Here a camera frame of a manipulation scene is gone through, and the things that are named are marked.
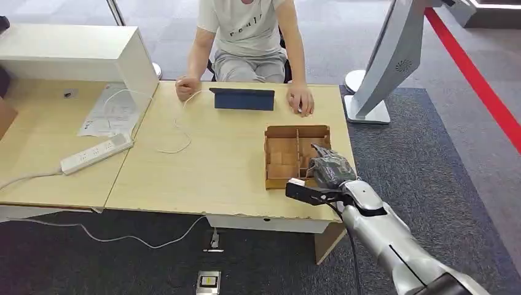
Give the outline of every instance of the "black glove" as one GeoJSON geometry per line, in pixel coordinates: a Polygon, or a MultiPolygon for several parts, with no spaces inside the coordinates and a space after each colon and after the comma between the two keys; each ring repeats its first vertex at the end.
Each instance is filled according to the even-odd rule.
{"type": "Polygon", "coordinates": [[[311,146],[318,153],[318,157],[312,158],[309,163],[310,169],[313,169],[313,176],[318,186],[327,189],[338,189],[345,181],[356,180],[356,173],[346,158],[333,150],[323,148],[314,143],[311,146]]]}

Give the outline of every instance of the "chair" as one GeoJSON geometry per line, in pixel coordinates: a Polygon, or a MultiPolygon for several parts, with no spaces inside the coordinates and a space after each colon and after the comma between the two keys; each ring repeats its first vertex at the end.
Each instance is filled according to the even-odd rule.
{"type": "MultiPolygon", "coordinates": [[[[284,37],[282,36],[282,31],[280,30],[280,28],[278,29],[278,32],[280,34],[280,46],[285,49],[286,41],[284,41],[284,37]]],[[[217,80],[215,79],[215,72],[213,71],[212,62],[210,60],[208,60],[206,68],[213,74],[212,82],[216,82],[217,80]]],[[[284,77],[284,83],[287,84],[289,81],[293,80],[289,60],[286,60],[286,63],[284,64],[284,73],[286,73],[286,76],[284,77]]]]}

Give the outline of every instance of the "person's hand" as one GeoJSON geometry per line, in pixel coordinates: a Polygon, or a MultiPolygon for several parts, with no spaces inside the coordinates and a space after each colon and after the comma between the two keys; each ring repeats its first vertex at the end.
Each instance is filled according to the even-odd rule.
{"type": "Polygon", "coordinates": [[[306,84],[289,84],[287,99],[295,114],[299,113],[299,108],[302,109],[300,113],[302,117],[315,111],[315,101],[306,84]]]}
{"type": "Polygon", "coordinates": [[[176,82],[176,93],[181,101],[189,99],[201,87],[201,81],[193,76],[182,76],[176,82]]]}

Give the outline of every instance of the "white power strip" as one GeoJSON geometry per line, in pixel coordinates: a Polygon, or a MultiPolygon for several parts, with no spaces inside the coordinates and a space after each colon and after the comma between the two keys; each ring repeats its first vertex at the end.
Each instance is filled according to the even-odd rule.
{"type": "Polygon", "coordinates": [[[65,175],[73,174],[80,169],[91,166],[119,152],[130,149],[133,145],[134,141],[130,136],[124,134],[115,135],[97,146],[63,159],[60,162],[61,170],[65,175]]]}

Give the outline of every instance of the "wooden table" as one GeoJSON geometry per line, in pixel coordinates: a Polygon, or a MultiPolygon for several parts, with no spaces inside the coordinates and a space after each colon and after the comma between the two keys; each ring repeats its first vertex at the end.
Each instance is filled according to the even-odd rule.
{"type": "MultiPolygon", "coordinates": [[[[104,141],[76,136],[104,85],[17,82],[7,100],[20,114],[0,141],[0,179],[53,170],[62,158],[104,141]],[[78,97],[66,100],[63,91],[70,88],[79,89],[78,97]]],[[[345,228],[327,206],[265,189],[264,131],[270,125],[328,125],[332,147],[354,167],[339,88],[312,85],[315,114],[301,118],[286,102],[287,85],[203,83],[209,87],[273,89],[275,110],[215,109],[213,93],[202,92],[181,111],[174,82],[161,82],[128,153],[71,176],[14,184],[0,191],[0,203],[203,214],[214,226],[316,232],[316,261],[322,262],[345,228]],[[175,117],[192,144],[179,154],[157,152],[185,145],[175,117]]]]}
{"type": "Polygon", "coordinates": [[[286,102],[287,85],[203,83],[209,87],[273,89],[275,110],[215,109],[213,93],[202,92],[182,104],[174,82],[161,82],[123,164],[106,208],[205,214],[212,225],[244,229],[313,232],[317,262],[344,234],[343,224],[327,206],[287,198],[284,190],[265,189],[264,131],[270,125],[328,125],[332,147],[354,166],[339,88],[313,85],[315,114],[302,118],[286,102]],[[174,118],[192,138],[173,127],[174,118]]]}
{"type": "MultiPolygon", "coordinates": [[[[105,82],[21,80],[6,101],[18,117],[0,140],[0,179],[48,172],[60,160],[106,138],[78,137],[77,132],[104,89],[105,82]],[[64,98],[65,89],[79,89],[64,98]]],[[[59,208],[103,208],[126,152],[71,176],[21,181],[0,191],[0,203],[59,208]]]]}

